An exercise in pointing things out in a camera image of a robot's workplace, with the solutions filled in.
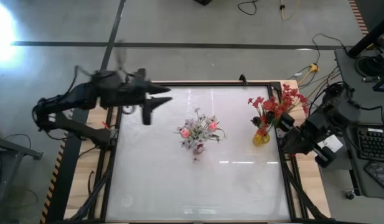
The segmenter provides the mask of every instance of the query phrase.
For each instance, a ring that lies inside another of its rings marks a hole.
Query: desk
[[[283,80],[280,82],[282,84],[286,83],[290,85],[291,88],[297,87],[297,83],[294,80],[287,80],[287,81]],[[291,113],[291,116],[293,116],[296,119],[297,125],[301,124],[305,119],[305,114],[301,109],[301,107],[295,108],[294,111]],[[104,121],[105,119],[106,119],[106,111],[103,110],[102,108],[96,108],[90,111],[88,120],[87,120],[87,125],[94,128],[102,128],[103,127],[102,121]],[[93,147],[92,143],[90,141],[85,141],[81,146],[80,152],[86,151],[91,147]],[[91,170],[96,169],[98,155],[99,155],[99,150],[95,150],[95,151],[89,152],[88,154],[85,154],[83,157],[81,157],[78,160],[73,183],[72,183],[72,188],[70,191],[70,196],[68,199],[65,218],[71,217],[78,210],[78,208],[84,203],[85,199],[88,197],[88,191],[87,191],[88,177],[90,175]],[[329,217],[330,212],[329,212],[327,200],[324,193],[324,188],[322,185],[321,175],[319,173],[319,168],[316,162],[314,161],[313,154],[310,153],[307,156],[297,155],[297,163],[298,163],[298,169],[301,175],[301,182],[304,190],[306,191],[308,196],[311,198],[311,200],[314,202],[314,204],[319,208],[319,210],[324,215]],[[95,213],[97,217],[100,215],[101,200],[102,198],[99,197],[96,213]],[[297,209],[299,200],[295,192],[293,192],[293,200],[294,200],[294,206],[296,208],[297,217],[300,217],[301,211]]]

